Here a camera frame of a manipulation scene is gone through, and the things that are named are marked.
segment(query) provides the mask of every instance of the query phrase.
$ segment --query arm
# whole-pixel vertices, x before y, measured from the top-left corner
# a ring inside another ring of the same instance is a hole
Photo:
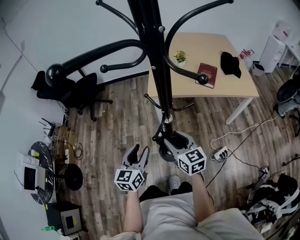
[[[199,174],[192,176],[192,187],[195,217],[197,222],[202,222],[215,213],[215,209]]]
[[[143,219],[138,193],[128,192],[123,231],[141,233],[142,230]]]

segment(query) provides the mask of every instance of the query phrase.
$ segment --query power strip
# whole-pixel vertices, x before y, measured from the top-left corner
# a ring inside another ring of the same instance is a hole
[[[219,160],[219,159],[224,159],[225,157],[229,156],[229,152],[228,152],[228,149],[227,147],[222,147],[219,151],[217,151],[215,154],[214,154],[214,158],[216,160]]]

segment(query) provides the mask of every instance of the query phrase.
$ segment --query round black table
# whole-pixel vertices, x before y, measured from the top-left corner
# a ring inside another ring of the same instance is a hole
[[[35,142],[29,149],[28,155],[31,155],[31,150],[39,153],[39,157],[37,157],[39,159],[39,165],[48,169],[47,190],[43,190],[39,187],[37,194],[31,194],[37,203],[45,205],[50,201],[53,193],[54,174],[52,158],[48,147],[43,142]]]

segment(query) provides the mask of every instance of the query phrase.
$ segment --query small potted plant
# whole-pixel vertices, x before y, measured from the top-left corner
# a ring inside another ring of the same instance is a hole
[[[178,67],[183,67],[186,64],[187,55],[184,51],[177,51],[177,53],[174,55],[176,58],[176,65]]]

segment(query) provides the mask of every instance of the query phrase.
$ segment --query red book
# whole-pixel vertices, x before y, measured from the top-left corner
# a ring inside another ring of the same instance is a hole
[[[217,77],[217,67],[214,67],[212,65],[208,65],[205,63],[200,63],[198,74],[206,74],[208,76],[208,83],[204,86],[209,88],[214,88],[216,83],[216,77]]]

